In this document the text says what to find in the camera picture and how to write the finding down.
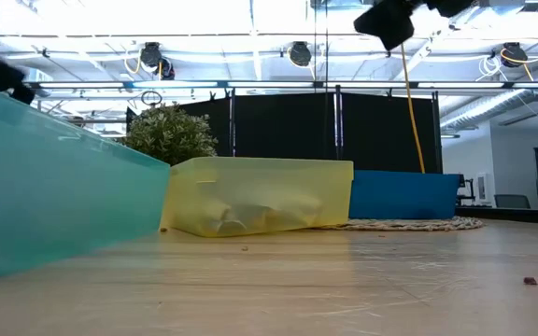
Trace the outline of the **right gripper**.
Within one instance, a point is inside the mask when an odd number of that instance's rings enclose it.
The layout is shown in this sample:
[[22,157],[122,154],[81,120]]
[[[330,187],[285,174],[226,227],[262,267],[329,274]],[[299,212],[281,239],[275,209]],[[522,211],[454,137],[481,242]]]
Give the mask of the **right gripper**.
[[[469,8],[474,0],[425,0],[429,9],[436,9],[446,18]],[[363,35],[376,36],[385,50],[392,50],[412,37],[415,30],[410,19],[415,5],[406,0],[384,0],[354,20],[355,30]]]

